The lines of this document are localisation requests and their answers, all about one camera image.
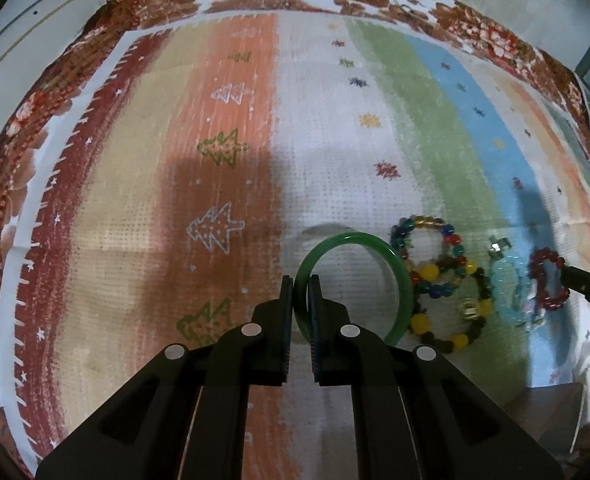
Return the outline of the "green jade bangle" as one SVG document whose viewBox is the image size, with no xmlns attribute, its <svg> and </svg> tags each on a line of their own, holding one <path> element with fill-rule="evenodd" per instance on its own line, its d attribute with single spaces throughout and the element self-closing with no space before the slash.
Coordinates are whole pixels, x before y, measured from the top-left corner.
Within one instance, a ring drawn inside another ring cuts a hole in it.
<svg viewBox="0 0 590 480">
<path fill-rule="evenodd" d="M 406 269 L 402 258 L 395 252 L 390 244 L 382 238 L 365 232 L 346 232 L 332 235 L 319 244 L 306 255 L 297 270 L 293 286 L 293 309 L 295 320 L 303 336 L 310 340 L 312 333 L 312 320 L 306 300 L 306 292 L 311 282 L 312 271 L 318 261 L 335 248 L 344 245 L 357 245 L 372 249 L 387 263 L 393 273 L 398 292 L 398 308 L 395 321 L 384 337 L 385 344 L 395 347 L 405 335 L 413 307 L 413 286 L 410 273 Z"/>
</svg>

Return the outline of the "striped colourful woven mat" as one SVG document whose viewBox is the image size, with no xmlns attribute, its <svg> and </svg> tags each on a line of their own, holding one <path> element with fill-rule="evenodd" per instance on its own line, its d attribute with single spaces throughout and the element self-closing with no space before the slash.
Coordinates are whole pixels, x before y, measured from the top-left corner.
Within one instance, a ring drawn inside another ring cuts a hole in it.
<svg viewBox="0 0 590 480">
<path fill-rule="evenodd" d="M 29 470 L 175 341 L 274 296 L 320 240 L 411 216 L 590 270 L 590 162 L 559 104 L 406 28 L 327 14 L 129 32 L 6 184 L 0 383 Z"/>
</svg>

